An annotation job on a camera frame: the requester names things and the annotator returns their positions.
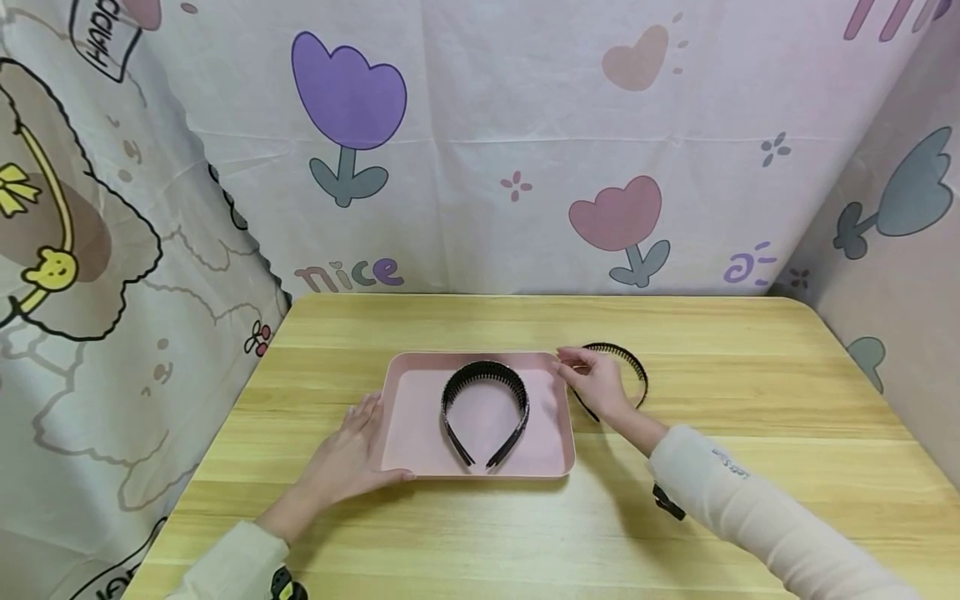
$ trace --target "yellow bow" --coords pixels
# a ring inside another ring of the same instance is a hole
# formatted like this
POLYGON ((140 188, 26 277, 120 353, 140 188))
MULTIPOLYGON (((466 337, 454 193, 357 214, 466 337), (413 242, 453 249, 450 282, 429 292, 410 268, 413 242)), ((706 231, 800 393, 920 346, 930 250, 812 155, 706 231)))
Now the yellow bow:
POLYGON ((0 212, 11 218, 18 212, 27 212, 24 200, 36 204, 36 197, 40 193, 38 187, 27 185, 27 174, 14 163, 0 167, 0 212))

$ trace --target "pink tray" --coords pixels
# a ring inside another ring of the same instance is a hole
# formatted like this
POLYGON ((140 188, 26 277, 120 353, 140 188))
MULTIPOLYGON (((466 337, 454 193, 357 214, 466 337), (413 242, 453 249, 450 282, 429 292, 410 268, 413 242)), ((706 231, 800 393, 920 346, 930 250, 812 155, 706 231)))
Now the pink tray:
POLYGON ((383 385, 384 426, 373 441, 376 468, 408 468, 418 477, 558 479, 573 468, 576 452, 564 382, 547 352, 405 352, 394 357, 383 385), (506 386, 478 381, 448 412, 450 425, 476 465, 464 466, 444 432, 440 398, 458 369, 494 360, 516 371, 530 397, 530 419, 500 465, 485 464, 516 428, 520 413, 506 386))

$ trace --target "printed fabric backdrop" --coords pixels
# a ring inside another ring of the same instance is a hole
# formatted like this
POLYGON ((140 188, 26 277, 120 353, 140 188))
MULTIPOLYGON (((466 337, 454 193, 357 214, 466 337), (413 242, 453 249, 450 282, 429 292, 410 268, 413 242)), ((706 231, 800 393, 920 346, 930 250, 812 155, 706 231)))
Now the printed fabric backdrop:
POLYGON ((5 2, 5 593, 122 594, 284 292, 790 295, 960 482, 953 4, 5 2))
POLYGON ((816 309, 960 488, 960 10, 943 23, 907 63, 773 293, 816 309))
POLYGON ((162 67, 107 79, 68 5, 5 4, 0 596, 117 598, 286 300, 162 67))

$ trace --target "cream sweater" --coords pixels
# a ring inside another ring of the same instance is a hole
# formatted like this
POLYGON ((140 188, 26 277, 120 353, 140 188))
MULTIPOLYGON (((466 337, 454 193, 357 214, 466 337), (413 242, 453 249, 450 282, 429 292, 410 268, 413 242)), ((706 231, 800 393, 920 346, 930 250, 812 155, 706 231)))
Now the cream sweater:
MULTIPOLYGON (((680 425, 647 468, 670 499, 721 540, 763 561, 803 599, 920 598, 866 552, 710 439, 680 425)), ((237 524, 183 576, 168 600, 265 600, 286 544, 248 522, 237 524)))

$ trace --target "hand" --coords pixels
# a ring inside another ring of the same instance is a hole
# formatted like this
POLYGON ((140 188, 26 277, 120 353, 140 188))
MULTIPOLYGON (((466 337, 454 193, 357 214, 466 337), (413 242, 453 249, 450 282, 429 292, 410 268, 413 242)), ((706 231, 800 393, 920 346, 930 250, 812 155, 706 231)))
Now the hand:
POLYGON ((290 546, 323 509, 347 498, 414 479, 415 475, 406 469, 371 468, 370 447, 382 419, 379 392, 367 394, 358 406, 351 406, 340 428, 313 453, 300 480, 267 509, 256 524, 290 546))
POLYGON ((610 356, 586 348, 557 348, 557 374, 577 390, 587 408, 606 421, 634 407, 620 380, 620 365, 610 356))
POLYGON ((615 360, 586 348, 557 348, 557 374, 576 388, 587 408, 650 458, 669 429, 634 409, 620 381, 615 360))
POLYGON ((340 429, 313 453, 297 485, 326 507, 414 479, 415 475, 403 468, 380 471, 371 467, 370 449, 382 421, 383 401, 379 392, 367 394, 359 405, 349 407, 340 429))

